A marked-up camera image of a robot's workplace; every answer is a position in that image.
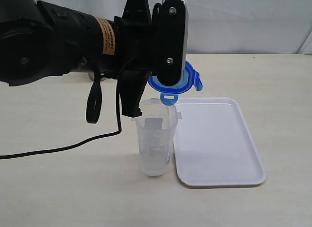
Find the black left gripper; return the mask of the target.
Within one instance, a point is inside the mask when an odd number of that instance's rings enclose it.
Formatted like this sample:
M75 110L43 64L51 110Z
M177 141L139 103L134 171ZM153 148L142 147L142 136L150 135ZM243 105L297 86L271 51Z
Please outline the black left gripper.
M160 73L159 22L162 2L156 3L151 10L148 0L127 0L122 17L114 18L124 46L135 58L130 71L140 72L123 74L118 82L123 116L142 115L139 103L149 77L147 73L151 76Z

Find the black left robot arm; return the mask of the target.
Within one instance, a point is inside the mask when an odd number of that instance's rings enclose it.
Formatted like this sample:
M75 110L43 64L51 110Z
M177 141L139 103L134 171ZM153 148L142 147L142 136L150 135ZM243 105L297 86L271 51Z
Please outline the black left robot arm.
M0 80L19 86L74 71L95 71L119 82L122 115L141 115L150 76L178 83L186 62L184 0L127 0L107 20L35 0L0 0Z

